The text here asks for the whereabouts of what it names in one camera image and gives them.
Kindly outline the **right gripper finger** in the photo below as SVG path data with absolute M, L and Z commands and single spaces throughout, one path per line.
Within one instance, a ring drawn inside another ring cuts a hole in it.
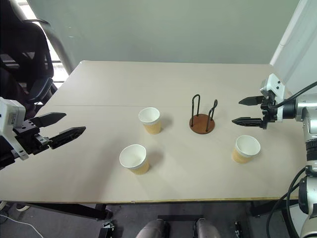
M 254 126 L 262 127 L 263 121 L 261 118 L 237 118 L 233 119 L 232 122 L 240 126 Z
M 263 101 L 262 96 L 252 96 L 252 97 L 246 97 L 239 101 L 239 104 L 246 105 L 246 106 L 255 106 L 258 104 L 261 104 Z

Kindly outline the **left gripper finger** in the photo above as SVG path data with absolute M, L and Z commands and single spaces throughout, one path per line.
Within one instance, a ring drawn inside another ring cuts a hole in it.
M 47 113 L 45 115 L 31 118 L 29 119 L 29 121 L 31 121 L 38 128 L 41 128 L 41 127 L 47 127 L 49 125 L 55 124 L 65 116 L 66 116 L 66 113 L 54 112 L 54 113 Z
M 86 130 L 85 126 L 69 128 L 49 139 L 49 146 L 56 149 L 78 138 Z

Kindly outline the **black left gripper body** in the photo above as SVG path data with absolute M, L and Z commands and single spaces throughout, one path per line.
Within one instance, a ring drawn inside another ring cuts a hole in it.
M 14 149 L 12 152 L 16 156 L 36 155 L 49 149 L 49 139 L 39 135 L 40 128 L 51 125 L 48 119 L 32 118 L 25 120 L 21 128 L 13 128 L 16 136 L 15 139 L 22 149 Z

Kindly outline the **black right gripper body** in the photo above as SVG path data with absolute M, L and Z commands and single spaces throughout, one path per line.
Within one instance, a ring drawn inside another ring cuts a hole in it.
M 273 92 L 268 92 L 267 96 L 263 96 L 261 102 L 261 110 L 263 115 L 263 121 L 261 128 L 267 129 L 269 122 L 275 122 L 277 120 L 277 109 L 273 108 L 275 105 L 275 95 Z

